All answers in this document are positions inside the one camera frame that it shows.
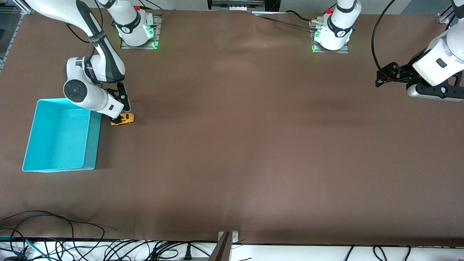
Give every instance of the plastic container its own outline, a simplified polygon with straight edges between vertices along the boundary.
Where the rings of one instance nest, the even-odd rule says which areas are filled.
[[[37,101],[23,171],[93,170],[101,119],[66,98]]]

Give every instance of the brown tabletop surface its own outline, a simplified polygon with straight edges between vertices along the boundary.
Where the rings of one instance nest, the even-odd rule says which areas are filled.
[[[136,122],[102,120],[95,170],[42,174],[21,171],[36,102],[63,97],[65,62],[91,46],[26,16],[0,73],[0,216],[48,210],[106,225],[107,238],[464,245],[464,104],[375,88],[377,18],[359,17],[350,54],[323,54],[307,31],[250,13],[174,11],[158,50],[117,48]],[[381,65],[407,63],[443,29],[385,16]],[[20,231],[70,236],[52,218]]]

